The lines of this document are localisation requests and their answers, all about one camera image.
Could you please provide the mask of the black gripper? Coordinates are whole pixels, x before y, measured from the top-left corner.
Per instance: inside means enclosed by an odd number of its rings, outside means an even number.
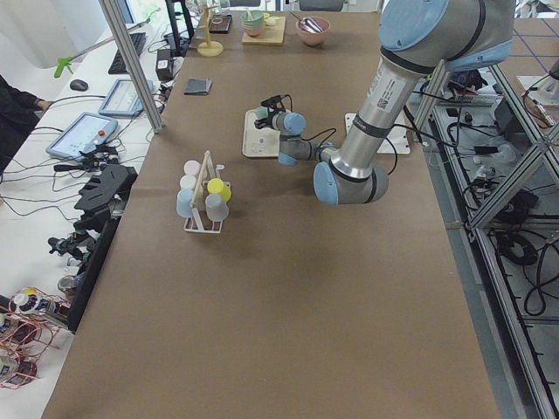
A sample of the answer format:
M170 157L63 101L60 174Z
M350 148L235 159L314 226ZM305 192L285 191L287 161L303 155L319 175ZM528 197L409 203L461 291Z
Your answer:
M270 114L270 117L269 117L270 126L269 127L273 126L273 117L274 116L277 116L281 113L286 112L286 107L283 103L283 99L286 98L286 97L287 97L287 94L285 94L285 95L280 95L279 94L279 95L272 96L272 97L260 102L261 106L264 106L264 107L268 108L268 111L269 111L269 114ZM267 120L265 120L265 119L255 120L254 121L254 126L257 129L263 129L264 127L267 127Z

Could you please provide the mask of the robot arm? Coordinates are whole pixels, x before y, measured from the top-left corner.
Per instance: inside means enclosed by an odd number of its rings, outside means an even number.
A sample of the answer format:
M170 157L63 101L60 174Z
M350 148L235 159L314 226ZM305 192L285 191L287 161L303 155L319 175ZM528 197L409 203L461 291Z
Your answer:
M279 163L316 161L314 193L321 203L371 203L389 185L374 157L418 81L438 63L450 72L499 64L512 51L513 1L391 1L380 21L381 61L344 142L305 141L305 118L275 96L262 101L257 129L279 132Z

